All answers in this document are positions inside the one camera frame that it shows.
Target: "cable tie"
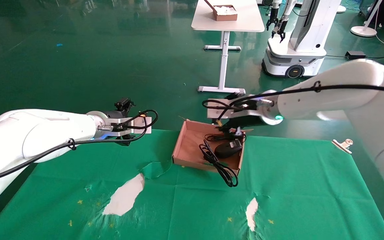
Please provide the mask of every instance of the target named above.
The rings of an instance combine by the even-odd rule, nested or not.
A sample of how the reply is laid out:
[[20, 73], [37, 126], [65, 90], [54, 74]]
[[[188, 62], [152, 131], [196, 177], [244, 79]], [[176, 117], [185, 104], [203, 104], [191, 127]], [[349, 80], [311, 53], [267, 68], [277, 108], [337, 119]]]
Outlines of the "cable tie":
[[72, 151], [76, 150], [75, 140], [73, 138], [69, 138], [69, 141], [67, 143], [72, 143], [71, 146], [67, 146], [68, 148], [72, 149]]
[[315, 92], [319, 93], [321, 91], [321, 89], [319, 89], [320, 87], [321, 87], [321, 81], [318, 80], [314, 83], [314, 86], [312, 88], [315, 88]]

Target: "white stand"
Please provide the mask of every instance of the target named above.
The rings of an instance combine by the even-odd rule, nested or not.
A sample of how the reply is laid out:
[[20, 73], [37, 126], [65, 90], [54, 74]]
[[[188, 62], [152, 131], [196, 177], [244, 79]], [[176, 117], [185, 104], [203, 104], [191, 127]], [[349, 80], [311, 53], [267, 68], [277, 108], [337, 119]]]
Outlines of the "white stand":
[[[220, 45], [217, 46], [217, 45], [205, 45], [204, 46], [204, 50], [222, 50], [222, 45], [223, 45], [223, 34], [224, 34], [224, 31], [221, 32], [221, 37], [220, 37]], [[241, 47], [240, 46], [228, 46], [228, 50], [238, 50], [240, 51], [241, 50]]]
[[220, 47], [220, 48], [209, 48], [209, 49], [221, 49], [221, 64], [220, 64], [220, 78], [219, 78], [219, 86], [218, 87], [205, 87], [205, 86], [199, 86], [198, 91], [200, 92], [220, 92], [220, 93], [242, 93], [245, 94], [244, 88], [225, 88], [224, 82], [226, 80], [226, 68], [227, 68], [227, 52], [230, 50], [229, 47], [229, 31], [223, 31], [222, 32], [222, 38], [220, 42], [220, 46], [214, 46], [214, 47]]
[[337, 13], [342, 13], [342, 12], [346, 12], [346, 7], [339, 5], [337, 7]]
[[375, 29], [369, 28], [368, 26], [369, 26], [371, 20], [373, 19], [374, 15], [376, 14], [381, 2], [382, 2], [382, 0], [377, 1], [376, 5], [373, 8], [373, 11], [371, 12], [370, 16], [367, 19], [365, 25], [352, 27], [351, 33], [358, 35], [358, 36], [361, 36], [361, 37], [374, 37], [374, 36], [376, 36], [377, 31]]

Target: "green tablecloth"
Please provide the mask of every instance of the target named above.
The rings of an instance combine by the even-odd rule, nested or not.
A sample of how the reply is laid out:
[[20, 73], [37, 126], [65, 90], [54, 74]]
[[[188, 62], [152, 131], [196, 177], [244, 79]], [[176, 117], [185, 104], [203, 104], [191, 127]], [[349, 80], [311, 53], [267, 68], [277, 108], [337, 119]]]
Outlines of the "green tablecloth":
[[[38, 164], [0, 214], [0, 239], [384, 239], [352, 157], [320, 140], [249, 136], [238, 187], [217, 173], [172, 165], [145, 180], [125, 215], [102, 215], [138, 170], [151, 161], [154, 173], [158, 162], [170, 165], [177, 136], [152, 130], [129, 147], [84, 145]], [[252, 232], [245, 209], [254, 197]]]

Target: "white table surface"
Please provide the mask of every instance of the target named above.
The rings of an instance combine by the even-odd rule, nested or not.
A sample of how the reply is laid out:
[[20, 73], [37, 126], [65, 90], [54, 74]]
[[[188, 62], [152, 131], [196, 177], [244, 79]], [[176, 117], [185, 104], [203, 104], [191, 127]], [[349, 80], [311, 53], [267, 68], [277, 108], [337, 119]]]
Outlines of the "white table surface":
[[236, 21], [216, 21], [213, 11], [199, 0], [192, 20], [192, 29], [202, 31], [263, 32], [265, 26], [256, 0], [208, 0], [214, 5], [233, 5], [238, 12]]

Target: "white table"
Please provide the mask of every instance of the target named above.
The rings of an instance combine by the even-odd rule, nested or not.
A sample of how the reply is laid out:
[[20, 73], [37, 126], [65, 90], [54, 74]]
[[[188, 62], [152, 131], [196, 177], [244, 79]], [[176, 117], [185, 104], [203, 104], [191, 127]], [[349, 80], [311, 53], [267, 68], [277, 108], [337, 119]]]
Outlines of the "white table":
[[212, 5], [233, 5], [238, 12], [236, 21], [216, 21], [212, 9], [204, 2], [198, 0], [195, 15], [192, 20], [192, 29], [198, 31], [221, 31], [220, 46], [206, 45], [204, 49], [222, 50], [220, 79], [218, 87], [200, 86], [198, 91], [244, 93], [244, 88], [225, 88], [228, 50], [241, 50], [239, 46], [229, 46], [230, 32], [263, 32], [265, 26], [257, 7], [256, 0], [209, 0]]

